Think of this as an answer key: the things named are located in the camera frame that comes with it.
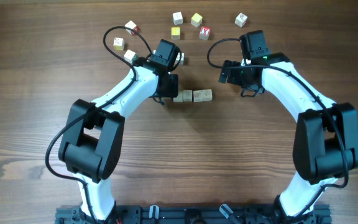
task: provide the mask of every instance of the block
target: block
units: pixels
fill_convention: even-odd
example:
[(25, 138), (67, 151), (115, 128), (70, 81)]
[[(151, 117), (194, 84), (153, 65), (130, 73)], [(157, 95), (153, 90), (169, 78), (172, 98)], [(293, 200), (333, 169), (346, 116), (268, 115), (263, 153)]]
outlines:
[(174, 102), (183, 102), (183, 91), (178, 92), (178, 96), (173, 99)]
[(183, 90), (183, 102), (193, 101), (193, 90)]
[[(175, 64), (177, 64), (178, 63), (178, 61), (179, 61), (179, 58), (180, 58), (180, 54), (178, 54), (178, 56), (177, 56), (177, 59), (175, 60)], [(180, 65), (183, 65), (185, 63), (185, 53), (181, 53), (181, 59), (180, 59)]]
[(199, 27), (202, 22), (203, 22), (203, 17), (200, 16), (198, 13), (194, 14), (194, 16), (191, 18), (191, 25), (195, 27)]
[(123, 38), (116, 37), (114, 38), (114, 49), (116, 50), (124, 50), (125, 42)]
[(209, 34), (211, 33), (211, 29), (209, 27), (201, 27), (200, 30), (200, 39), (201, 40), (208, 40)]
[(180, 27), (172, 27), (171, 35), (172, 40), (180, 40)]
[(129, 63), (133, 63), (137, 59), (137, 55), (135, 52), (127, 50), (127, 52), (124, 54), (124, 59)]
[(212, 100), (212, 90), (203, 90), (203, 101)]
[(236, 17), (236, 21), (234, 21), (235, 24), (237, 24), (239, 27), (242, 27), (247, 22), (247, 16), (240, 12), (240, 14)]
[(202, 102), (203, 101), (203, 91), (195, 90), (193, 91), (194, 102)]
[(172, 14), (173, 16), (173, 25), (179, 25), (183, 23), (183, 16), (181, 16), (181, 12), (176, 12)]
[[(127, 24), (125, 24), (125, 27), (128, 27), (130, 29), (135, 30), (136, 32), (139, 32), (139, 27), (132, 21), (129, 21)], [(131, 30), (126, 30), (128, 31), (128, 33), (130, 33), (131, 35), (136, 35), (133, 31)]]

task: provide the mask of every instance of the brown wood surface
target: brown wood surface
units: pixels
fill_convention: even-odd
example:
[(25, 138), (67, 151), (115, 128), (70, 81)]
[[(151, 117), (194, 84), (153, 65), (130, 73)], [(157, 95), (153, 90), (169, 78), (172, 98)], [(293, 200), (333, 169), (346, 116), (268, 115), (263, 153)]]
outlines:
[[(358, 110), (358, 1), (6, 2), (0, 5), (0, 223), (53, 223), (57, 207), (81, 202), (77, 183), (45, 168), (45, 150), (75, 100), (105, 94), (128, 73), (102, 36), (129, 20), (153, 50), (170, 39), (172, 13), (181, 11), (180, 88), (211, 88), (214, 98), (139, 106), (126, 122), (111, 176), (118, 204), (271, 203), (287, 187), (296, 124), (270, 93), (243, 99), (239, 87), (218, 83), (206, 52), (219, 39), (263, 29), (272, 51), (287, 54), (316, 89)], [(195, 12), (211, 28), (208, 41), (190, 24)], [(249, 16), (243, 28), (234, 24), (240, 12)], [(114, 37), (147, 55), (139, 38), (118, 30), (110, 45)], [(221, 64), (240, 60), (241, 50), (228, 42), (212, 55)], [(52, 153), (54, 168), (67, 173), (57, 147)], [(358, 223), (358, 169), (348, 187), (328, 190), (319, 202), (331, 205), (334, 223)]]

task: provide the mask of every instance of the wood grain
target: wood grain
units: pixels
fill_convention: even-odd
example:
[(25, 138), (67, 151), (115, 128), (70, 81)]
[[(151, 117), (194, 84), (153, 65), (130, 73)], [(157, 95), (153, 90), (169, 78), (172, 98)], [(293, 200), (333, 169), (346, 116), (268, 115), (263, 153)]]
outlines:
[[(180, 88), (211, 88), (214, 98), (139, 106), (111, 176), (119, 204), (270, 203), (287, 187), (296, 124), (270, 93), (243, 99), (238, 87), (218, 83), (206, 52), (219, 39), (264, 30), (273, 52), (284, 52), (316, 89), (358, 112), (358, 1), (81, 2), (0, 1), (0, 223), (52, 223), (57, 207), (80, 203), (77, 184), (45, 168), (45, 150), (75, 100), (101, 96), (125, 77), (128, 67), (108, 54), (102, 37), (129, 20), (153, 50), (170, 39), (172, 13), (181, 11)], [(190, 25), (195, 12), (211, 28), (208, 41)], [(249, 16), (242, 29), (234, 24), (240, 12)], [(147, 55), (139, 38), (118, 30), (110, 45), (114, 37)], [(212, 55), (219, 64), (241, 59), (238, 43)], [(57, 147), (52, 153), (54, 168), (67, 173)], [(358, 223), (358, 169), (346, 189), (330, 189), (320, 202), (331, 205), (335, 223)]]

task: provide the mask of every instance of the tabletop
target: tabletop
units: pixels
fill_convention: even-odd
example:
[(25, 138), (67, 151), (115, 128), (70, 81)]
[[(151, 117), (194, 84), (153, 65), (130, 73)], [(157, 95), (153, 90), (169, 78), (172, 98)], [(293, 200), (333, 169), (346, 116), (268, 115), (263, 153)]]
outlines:
[[(179, 11), (181, 39), (170, 40)], [(190, 24), (196, 12), (211, 28), (209, 40)], [(240, 12), (248, 16), (243, 28), (234, 23)], [(91, 101), (127, 75), (102, 38), (129, 20), (152, 50), (160, 39), (179, 46), (180, 89), (212, 89), (213, 100), (162, 106), (148, 99), (133, 112), (110, 178), (119, 205), (272, 203), (291, 181), (294, 119), (269, 92), (241, 98), (239, 86), (218, 82), (220, 71), (206, 61), (217, 40), (263, 30), (272, 52), (285, 53), (317, 90), (358, 113), (358, 1), (0, 1), (0, 223), (53, 223), (56, 208), (81, 203), (77, 183), (45, 168), (45, 151), (74, 101)], [(148, 54), (125, 30), (109, 34), (109, 46), (115, 37)], [(220, 65), (241, 58), (238, 42), (211, 53)], [(68, 174), (59, 143), (51, 163)], [(334, 223), (358, 223), (358, 169), (319, 203), (330, 204)]]

